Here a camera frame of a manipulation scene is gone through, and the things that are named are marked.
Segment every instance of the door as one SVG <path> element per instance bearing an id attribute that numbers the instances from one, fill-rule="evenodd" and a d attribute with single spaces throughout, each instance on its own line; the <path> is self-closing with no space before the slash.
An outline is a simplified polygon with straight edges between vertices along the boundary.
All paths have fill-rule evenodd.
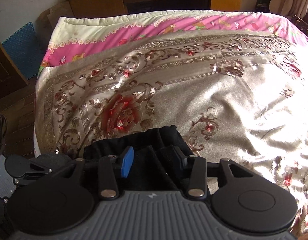
<path id="1" fill-rule="evenodd" d="M 26 78 L 15 66 L 0 42 L 0 98 L 26 85 Z"/>

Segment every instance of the blue foam mat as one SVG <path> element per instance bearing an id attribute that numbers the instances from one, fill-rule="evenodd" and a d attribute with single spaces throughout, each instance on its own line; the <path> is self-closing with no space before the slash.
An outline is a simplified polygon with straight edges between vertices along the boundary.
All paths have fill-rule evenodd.
<path id="1" fill-rule="evenodd" d="M 37 75 L 45 51 L 36 38 L 32 22 L 12 34 L 2 45 L 27 79 Z"/>

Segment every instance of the bedspread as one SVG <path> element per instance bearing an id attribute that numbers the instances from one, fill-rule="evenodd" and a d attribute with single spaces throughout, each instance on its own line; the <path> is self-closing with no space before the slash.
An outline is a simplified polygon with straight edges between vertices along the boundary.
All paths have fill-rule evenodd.
<path id="1" fill-rule="evenodd" d="M 118 37 L 112 49 L 42 70 L 41 152 L 75 158 L 95 140 L 176 125 L 194 154 L 231 158 L 288 190 L 298 203 L 292 231 L 308 230 L 307 40 L 203 26 L 115 48 Z"/>
<path id="2" fill-rule="evenodd" d="M 308 39 L 289 20 L 267 13 L 159 11 L 101 19 L 61 17 L 41 64 L 59 66 L 131 41 L 190 30 L 266 31 L 301 46 Z"/>

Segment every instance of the metal screw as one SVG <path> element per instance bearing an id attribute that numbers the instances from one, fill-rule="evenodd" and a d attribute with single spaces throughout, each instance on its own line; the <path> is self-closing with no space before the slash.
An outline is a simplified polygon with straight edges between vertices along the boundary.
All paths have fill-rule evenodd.
<path id="1" fill-rule="evenodd" d="M 105 189 L 102 190 L 101 196 L 105 198 L 113 198 L 116 196 L 116 191 L 112 189 Z"/>
<path id="2" fill-rule="evenodd" d="M 192 188 L 189 190 L 189 195 L 192 197 L 202 197 L 204 195 L 204 191 L 199 188 Z"/>

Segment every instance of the ribbed gray surface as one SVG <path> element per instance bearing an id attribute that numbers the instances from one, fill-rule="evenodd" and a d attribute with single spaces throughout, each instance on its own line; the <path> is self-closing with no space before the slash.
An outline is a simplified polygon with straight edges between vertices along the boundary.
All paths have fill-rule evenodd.
<path id="1" fill-rule="evenodd" d="M 125 192 L 101 202 L 83 224 L 55 236 L 17 232 L 11 240 L 295 240 L 287 233 L 246 236 L 228 230 L 202 202 L 185 199 L 180 192 Z"/>
<path id="2" fill-rule="evenodd" d="M 5 157 L 0 156 L 0 197 L 10 197 L 15 190 L 15 185 L 13 184 L 13 178 L 6 172 Z"/>

